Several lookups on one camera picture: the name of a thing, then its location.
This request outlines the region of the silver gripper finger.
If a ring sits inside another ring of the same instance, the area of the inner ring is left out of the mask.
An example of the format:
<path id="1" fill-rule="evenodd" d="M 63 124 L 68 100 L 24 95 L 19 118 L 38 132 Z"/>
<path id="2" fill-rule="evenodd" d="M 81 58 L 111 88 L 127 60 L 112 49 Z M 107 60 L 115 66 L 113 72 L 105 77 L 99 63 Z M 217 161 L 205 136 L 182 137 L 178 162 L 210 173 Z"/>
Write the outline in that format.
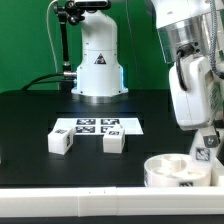
<path id="1" fill-rule="evenodd" d="M 214 126 L 207 127 L 203 132 L 204 144 L 207 148 L 216 148 L 220 144 L 220 135 Z"/>

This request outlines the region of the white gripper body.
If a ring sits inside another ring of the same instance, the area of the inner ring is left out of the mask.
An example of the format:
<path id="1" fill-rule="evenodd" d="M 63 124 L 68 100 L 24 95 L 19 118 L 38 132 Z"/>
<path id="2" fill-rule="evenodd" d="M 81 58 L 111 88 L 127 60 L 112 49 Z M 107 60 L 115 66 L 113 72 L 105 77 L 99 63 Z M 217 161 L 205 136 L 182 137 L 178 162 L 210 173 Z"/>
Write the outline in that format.
<path id="1" fill-rule="evenodd" d="M 169 83 L 176 121 L 182 130 L 209 127 L 221 110 L 220 83 L 215 80 L 207 57 L 181 60 L 187 90 L 181 89 L 176 66 L 169 72 Z"/>

